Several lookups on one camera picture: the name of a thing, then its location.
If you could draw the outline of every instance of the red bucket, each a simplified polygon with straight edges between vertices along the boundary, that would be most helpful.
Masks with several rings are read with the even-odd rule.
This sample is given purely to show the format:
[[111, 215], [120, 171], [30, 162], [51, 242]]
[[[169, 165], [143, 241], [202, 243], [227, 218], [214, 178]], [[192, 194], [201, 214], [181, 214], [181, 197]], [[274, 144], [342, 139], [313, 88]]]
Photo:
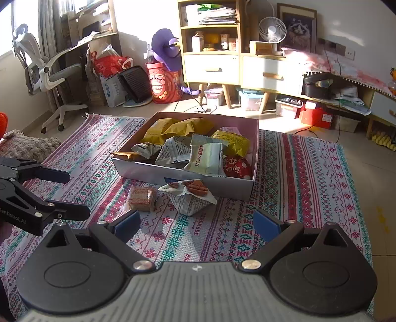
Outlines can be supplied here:
[[169, 71], [164, 63], [146, 64], [151, 84], [153, 101], [168, 104], [181, 99], [181, 71]]

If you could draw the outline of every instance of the patterned rug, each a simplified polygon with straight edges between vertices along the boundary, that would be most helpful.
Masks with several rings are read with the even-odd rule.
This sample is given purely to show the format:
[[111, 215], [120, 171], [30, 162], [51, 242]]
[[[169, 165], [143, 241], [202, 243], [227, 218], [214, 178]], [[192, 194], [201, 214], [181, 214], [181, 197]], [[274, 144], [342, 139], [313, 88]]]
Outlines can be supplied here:
[[[26, 186], [43, 199], [87, 204], [89, 220], [70, 222], [73, 228], [116, 219], [130, 187], [150, 184], [119, 177], [109, 152], [120, 148], [144, 122], [142, 118], [89, 115], [44, 163], [68, 171], [72, 180], [68, 184], [31, 180]], [[128, 244], [156, 265], [163, 261], [240, 262], [263, 244], [253, 228], [253, 212], [258, 207], [306, 227], [337, 222], [372, 263], [343, 148], [316, 138], [264, 130], [260, 131], [257, 181], [250, 201], [220, 199], [217, 206], [186, 217], [160, 193], [154, 212], [141, 213], [141, 229]], [[16, 277], [41, 239], [14, 228], [0, 247], [0, 275], [16, 317], [25, 312]]]

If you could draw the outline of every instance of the fan grille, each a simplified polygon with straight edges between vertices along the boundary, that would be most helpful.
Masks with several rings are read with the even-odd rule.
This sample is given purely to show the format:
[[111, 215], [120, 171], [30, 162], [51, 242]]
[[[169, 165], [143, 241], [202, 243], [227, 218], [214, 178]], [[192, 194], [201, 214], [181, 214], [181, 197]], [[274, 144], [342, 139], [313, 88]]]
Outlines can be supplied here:
[[[268, 28], [275, 28], [275, 32], [271, 33]], [[266, 42], [277, 44], [286, 38], [286, 26], [282, 20], [275, 17], [267, 17], [260, 21], [259, 24], [260, 36]]]

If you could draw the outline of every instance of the orange fabric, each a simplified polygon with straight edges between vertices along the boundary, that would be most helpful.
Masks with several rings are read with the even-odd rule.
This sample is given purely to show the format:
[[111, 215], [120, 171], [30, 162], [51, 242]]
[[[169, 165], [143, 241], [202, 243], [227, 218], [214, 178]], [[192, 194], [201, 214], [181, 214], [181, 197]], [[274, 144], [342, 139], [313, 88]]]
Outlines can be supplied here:
[[4, 136], [7, 130], [8, 117], [5, 113], [0, 112], [0, 138]]

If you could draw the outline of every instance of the picture frame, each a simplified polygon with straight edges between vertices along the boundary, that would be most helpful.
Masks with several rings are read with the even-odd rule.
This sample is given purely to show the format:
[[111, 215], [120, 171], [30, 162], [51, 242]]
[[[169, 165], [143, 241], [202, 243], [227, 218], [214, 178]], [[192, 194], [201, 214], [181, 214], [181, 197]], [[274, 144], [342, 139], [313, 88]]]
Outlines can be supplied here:
[[288, 47], [314, 53], [316, 51], [317, 11], [283, 3], [277, 3], [276, 8], [278, 18], [285, 23], [287, 29], [286, 38], [278, 44], [278, 50]]

